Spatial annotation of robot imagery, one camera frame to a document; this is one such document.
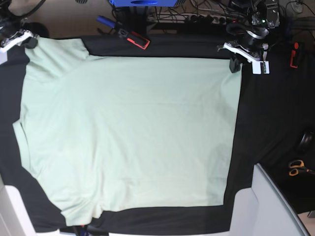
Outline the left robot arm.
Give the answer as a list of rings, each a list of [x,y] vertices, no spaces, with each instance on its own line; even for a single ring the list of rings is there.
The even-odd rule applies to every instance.
[[[233,21],[226,25],[226,32],[235,36],[235,40],[218,46],[218,50],[231,53],[229,69],[232,73],[241,70],[248,62],[252,73],[269,74],[267,61],[268,45],[266,38],[271,29],[280,25],[279,2],[277,0],[251,0],[244,22]]]

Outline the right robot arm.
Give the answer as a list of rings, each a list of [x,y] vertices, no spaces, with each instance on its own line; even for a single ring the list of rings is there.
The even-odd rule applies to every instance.
[[[48,29],[38,22],[27,23],[45,1],[41,0],[31,11],[15,15],[9,10],[12,1],[0,2],[0,63],[7,62],[7,52],[15,46],[33,49],[37,46],[39,36],[49,36]]]

